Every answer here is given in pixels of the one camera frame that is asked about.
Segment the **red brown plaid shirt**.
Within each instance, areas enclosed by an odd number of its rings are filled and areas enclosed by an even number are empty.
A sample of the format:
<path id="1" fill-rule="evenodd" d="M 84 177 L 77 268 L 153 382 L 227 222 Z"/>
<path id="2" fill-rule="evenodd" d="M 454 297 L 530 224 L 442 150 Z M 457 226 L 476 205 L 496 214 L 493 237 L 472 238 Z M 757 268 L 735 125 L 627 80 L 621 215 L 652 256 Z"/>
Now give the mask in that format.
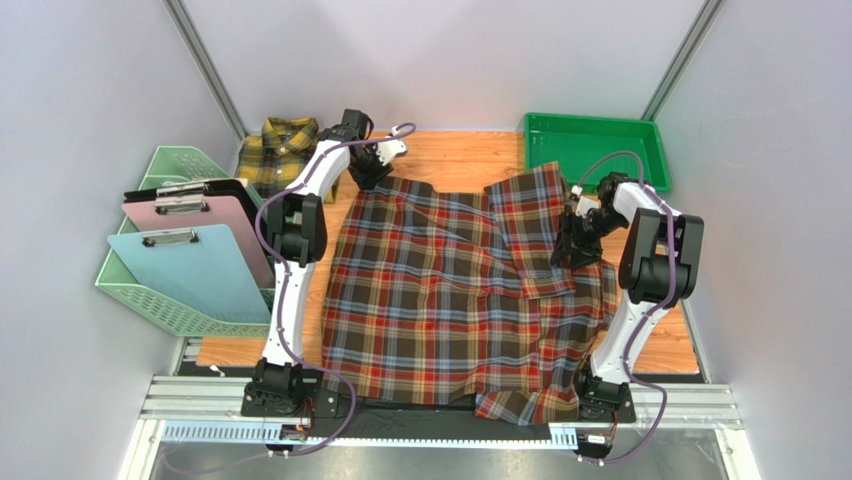
<path id="1" fill-rule="evenodd" d="M 618 305 L 600 261 L 554 265 L 568 185 L 548 163 L 442 193 L 388 177 L 342 224 L 322 309 L 324 385 L 520 426 L 571 421 L 575 382 Z"/>

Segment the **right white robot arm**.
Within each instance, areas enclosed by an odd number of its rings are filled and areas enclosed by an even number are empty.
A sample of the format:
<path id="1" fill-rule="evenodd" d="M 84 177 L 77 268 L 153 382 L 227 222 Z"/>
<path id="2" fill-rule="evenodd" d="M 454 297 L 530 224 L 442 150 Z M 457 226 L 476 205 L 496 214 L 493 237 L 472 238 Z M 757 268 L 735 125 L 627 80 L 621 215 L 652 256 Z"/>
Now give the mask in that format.
<path id="1" fill-rule="evenodd" d="M 621 300 L 603 343 L 585 362 L 577 393 L 595 406 L 626 398 L 636 360 L 659 321 L 689 297 L 698 277 L 704 221 L 671 208 L 648 184 L 610 173 L 587 198 L 570 190 L 550 262 L 572 271 L 599 262 L 602 240 L 628 232 L 617 281 Z"/>

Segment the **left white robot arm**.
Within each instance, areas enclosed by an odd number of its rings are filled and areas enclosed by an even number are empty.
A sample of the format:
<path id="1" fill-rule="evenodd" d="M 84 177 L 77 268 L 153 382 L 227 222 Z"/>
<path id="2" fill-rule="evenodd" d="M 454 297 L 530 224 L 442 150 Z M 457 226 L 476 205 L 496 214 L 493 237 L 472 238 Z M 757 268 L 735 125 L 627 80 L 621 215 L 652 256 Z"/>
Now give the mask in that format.
<path id="1" fill-rule="evenodd" d="M 260 208 L 267 214 L 267 236 L 259 241 L 275 259 L 275 298 L 266 345 L 251 382 L 258 392 L 295 396 L 303 366 L 352 386 L 342 374 L 303 358 L 303 326 L 312 277 L 328 242 L 324 198 L 345 171 L 359 188 L 373 188 L 392 171 L 394 158 L 407 152 L 405 132 L 394 128 L 389 136 L 370 139 L 372 127 L 367 114 L 346 109 L 340 123 L 320 134 L 302 173 Z"/>

